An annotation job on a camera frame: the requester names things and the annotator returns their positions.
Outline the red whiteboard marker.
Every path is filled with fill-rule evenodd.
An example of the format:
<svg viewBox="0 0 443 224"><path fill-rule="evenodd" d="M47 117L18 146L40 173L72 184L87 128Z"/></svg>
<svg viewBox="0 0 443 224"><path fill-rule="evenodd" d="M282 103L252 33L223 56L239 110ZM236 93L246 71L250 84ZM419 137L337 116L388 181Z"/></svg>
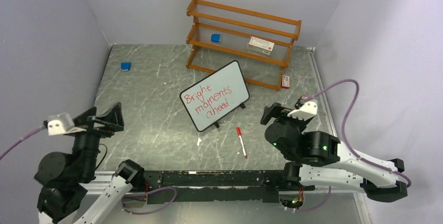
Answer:
<svg viewBox="0 0 443 224"><path fill-rule="evenodd" d="M247 152L246 152L246 149L245 149L245 146L244 146L244 142L243 142L243 138L242 138L242 133L241 133L240 127L236 127L236 131L237 131L238 138L239 138L239 141L240 141L240 144L241 144L241 149L242 149L242 152L243 152L243 156L244 156L245 159L247 159L248 155L247 155Z"/></svg>

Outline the whiteboard with black frame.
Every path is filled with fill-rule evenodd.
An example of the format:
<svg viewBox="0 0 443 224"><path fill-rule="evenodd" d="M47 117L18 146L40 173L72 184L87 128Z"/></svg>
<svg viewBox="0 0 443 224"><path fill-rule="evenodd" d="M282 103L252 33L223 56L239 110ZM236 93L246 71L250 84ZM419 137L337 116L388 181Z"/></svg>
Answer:
<svg viewBox="0 0 443 224"><path fill-rule="evenodd" d="M244 108L250 99L240 64L231 61L214 73L179 93L194 127L198 132L214 125L237 107Z"/></svg>

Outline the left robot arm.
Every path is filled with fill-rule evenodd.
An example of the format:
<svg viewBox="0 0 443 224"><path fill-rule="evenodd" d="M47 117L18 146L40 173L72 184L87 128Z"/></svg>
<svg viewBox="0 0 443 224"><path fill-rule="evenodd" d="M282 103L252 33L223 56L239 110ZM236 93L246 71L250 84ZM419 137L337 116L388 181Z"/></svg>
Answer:
<svg viewBox="0 0 443 224"><path fill-rule="evenodd" d="M85 184L93 181L100 140L124 130L122 104L115 103L102 115L91 107L72 118L68 113L51 115L44 127L48 135L74 138L72 152L51 152L38 165L34 179L42 185L38 197L40 223L74 223L74 217L87 194ZM101 223L114 205L130 190L145 190L144 169L128 159L120 163L112 179L77 223Z"/></svg>

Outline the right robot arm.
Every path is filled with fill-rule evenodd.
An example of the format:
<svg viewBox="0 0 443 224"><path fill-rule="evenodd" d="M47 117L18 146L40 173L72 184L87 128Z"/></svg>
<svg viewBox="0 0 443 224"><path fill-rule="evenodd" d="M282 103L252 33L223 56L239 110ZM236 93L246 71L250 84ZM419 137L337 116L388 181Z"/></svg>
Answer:
<svg viewBox="0 0 443 224"><path fill-rule="evenodd" d="M260 123L265 139L287 160L282 188L298 190L315 185L365 193L373 201L391 203L407 197L407 184L400 179L401 159L380 160L351 151L344 141L326 132L306 131L317 115L311 100L295 109L273 103L265 107Z"/></svg>

